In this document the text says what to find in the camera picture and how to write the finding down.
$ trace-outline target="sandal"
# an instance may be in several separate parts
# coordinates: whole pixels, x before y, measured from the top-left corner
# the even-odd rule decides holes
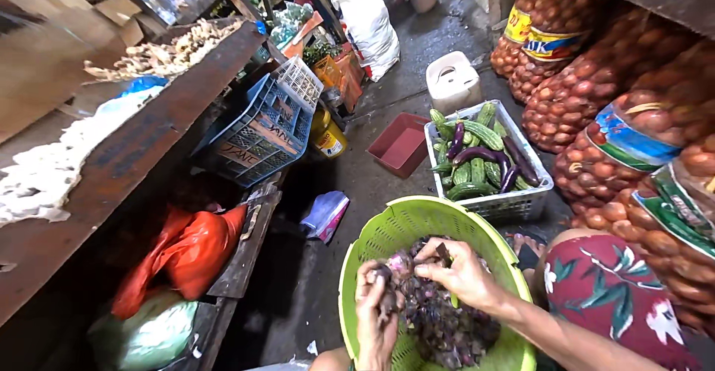
[[[514,236],[517,235],[524,237],[523,234],[516,233],[506,234],[506,237],[504,238],[506,240],[506,243],[509,244],[509,247],[511,247],[512,251],[514,251]],[[536,241],[537,244],[543,244],[544,246],[548,245],[546,243],[546,240],[544,240],[538,235],[528,237]],[[521,250],[519,250],[519,255],[517,256],[517,258],[519,262],[516,264],[516,267],[521,271],[523,271],[524,269],[535,269],[539,260],[539,256],[527,244],[523,244],[521,246]]]

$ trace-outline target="green plastic basket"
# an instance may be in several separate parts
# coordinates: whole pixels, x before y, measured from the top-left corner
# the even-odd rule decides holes
[[[442,234],[466,241],[489,264],[497,282],[510,292],[531,302],[531,294],[521,272],[514,266],[517,258],[499,233],[481,216],[466,211],[456,203],[433,196],[408,196],[388,202],[388,208],[368,221],[353,242],[340,272],[338,310],[340,329],[351,358],[358,356],[355,316],[356,275],[362,262],[388,258],[400,248],[409,248],[427,234]],[[478,367],[463,370],[479,371],[534,371],[536,357],[533,346],[503,327],[501,336]],[[400,336],[393,351],[395,371],[446,371],[442,366],[426,362],[417,351],[414,339],[405,334],[400,325]]]

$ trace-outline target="white plastic container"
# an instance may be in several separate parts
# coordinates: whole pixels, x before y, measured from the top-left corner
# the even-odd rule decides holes
[[[311,114],[315,112],[323,84],[300,57],[290,58],[273,71],[273,74],[283,92]]]
[[[457,118],[470,118],[475,113],[482,109],[485,103],[495,102],[496,112],[494,118],[499,120],[504,126],[506,133],[514,140],[516,148],[521,154],[529,160],[531,166],[536,172],[536,176],[541,183],[535,188],[525,189],[523,191],[511,191],[500,193],[497,195],[481,196],[479,198],[464,199],[457,201],[458,204],[467,209],[479,214],[484,219],[489,221],[504,221],[508,219],[519,220],[534,220],[540,217],[543,211],[544,203],[546,203],[546,195],[553,189],[553,179],[548,171],[541,164],[536,152],[521,133],[521,129],[514,123],[504,106],[498,100],[490,100],[483,102],[466,110],[454,112],[446,117],[447,121],[456,120]],[[434,167],[437,165],[437,158],[432,145],[435,144],[437,137],[437,129],[435,124],[429,122],[425,124],[425,137],[428,141],[427,151],[430,155],[430,164]],[[442,189],[442,181],[439,174],[434,174],[437,196],[445,197],[444,189]]]
[[[444,115],[482,101],[479,75],[461,51],[452,51],[427,66],[427,89],[432,107]]]

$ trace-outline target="purple eggplant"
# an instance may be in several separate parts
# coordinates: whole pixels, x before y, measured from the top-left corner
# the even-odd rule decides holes
[[[462,150],[462,141],[464,140],[464,123],[459,121],[454,127],[454,138],[452,138],[452,146],[447,150],[447,158],[452,160],[457,153]]]
[[[506,176],[501,179],[501,188],[499,188],[499,193],[507,193],[514,188],[514,183],[516,183],[516,178],[519,176],[519,166],[512,165],[507,171]]]
[[[536,172],[531,166],[531,163],[529,163],[529,160],[527,160],[521,154],[519,149],[517,149],[516,143],[514,143],[514,141],[508,136],[503,136],[501,139],[504,141],[506,151],[509,152],[511,158],[514,159],[514,164],[519,166],[519,172],[523,176],[524,181],[526,181],[526,184],[529,184],[530,186],[538,186],[539,180],[536,176]]]
[[[486,161],[497,161],[495,152],[493,150],[489,150],[482,146],[473,146],[471,148],[466,148],[462,150],[457,156],[455,156],[452,160],[452,167],[458,167],[462,163],[465,163],[477,157],[482,158]]]
[[[511,160],[509,160],[509,156],[506,156],[506,153],[501,150],[494,152],[494,157],[496,157],[496,162],[499,164],[499,171],[501,172],[501,185],[503,186],[504,181],[506,180],[506,173],[509,171],[509,168],[512,167]]]

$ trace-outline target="hand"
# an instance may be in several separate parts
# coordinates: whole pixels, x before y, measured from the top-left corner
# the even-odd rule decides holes
[[[453,258],[451,268],[438,264],[415,266],[415,274],[441,283],[450,292],[470,307],[493,314],[499,310],[506,291],[494,282],[494,278],[484,269],[469,244],[442,238],[430,238],[415,257],[424,261],[430,257],[439,257],[436,248],[444,244]]]
[[[392,353],[398,339],[398,315],[390,315],[389,321],[380,327],[378,320],[380,299],[385,292],[385,278],[377,278],[371,271],[379,265],[368,261],[357,270],[357,341],[360,354],[355,362],[356,371],[389,371]],[[404,308],[405,297],[398,293],[398,308]]]

